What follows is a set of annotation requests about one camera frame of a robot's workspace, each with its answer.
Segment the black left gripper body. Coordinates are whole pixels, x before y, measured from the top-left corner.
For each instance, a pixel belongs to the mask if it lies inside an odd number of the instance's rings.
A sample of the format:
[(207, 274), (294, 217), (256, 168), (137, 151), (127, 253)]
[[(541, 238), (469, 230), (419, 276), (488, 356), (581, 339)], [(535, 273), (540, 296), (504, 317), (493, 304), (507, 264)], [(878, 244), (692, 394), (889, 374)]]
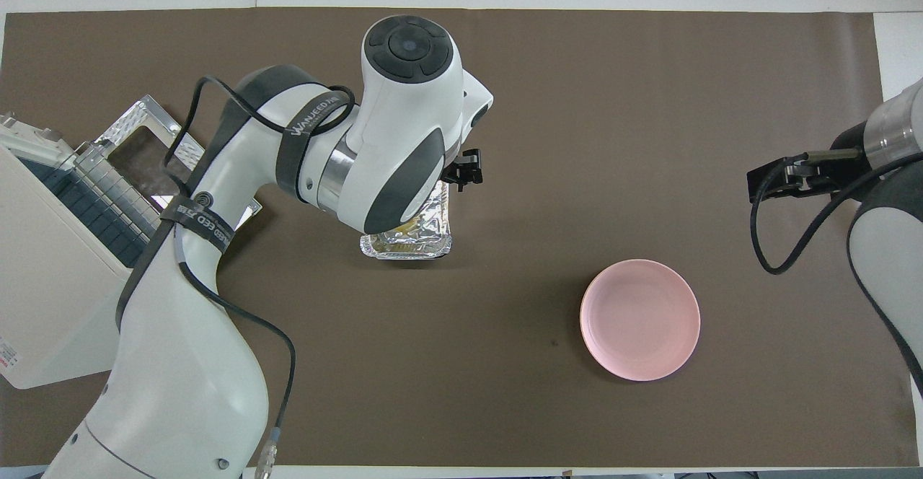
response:
[(441, 181), (457, 186), (462, 192), (468, 185), (482, 184), (482, 152), (480, 149), (468, 149), (451, 161), (441, 174)]

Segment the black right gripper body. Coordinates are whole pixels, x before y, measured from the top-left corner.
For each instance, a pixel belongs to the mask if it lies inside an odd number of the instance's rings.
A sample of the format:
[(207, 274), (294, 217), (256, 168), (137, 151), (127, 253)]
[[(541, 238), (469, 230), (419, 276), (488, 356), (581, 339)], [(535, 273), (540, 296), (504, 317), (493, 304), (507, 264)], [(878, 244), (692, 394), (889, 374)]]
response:
[(865, 173), (866, 157), (860, 149), (805, 151), (748, 171), (748, 200), (837, 193)]

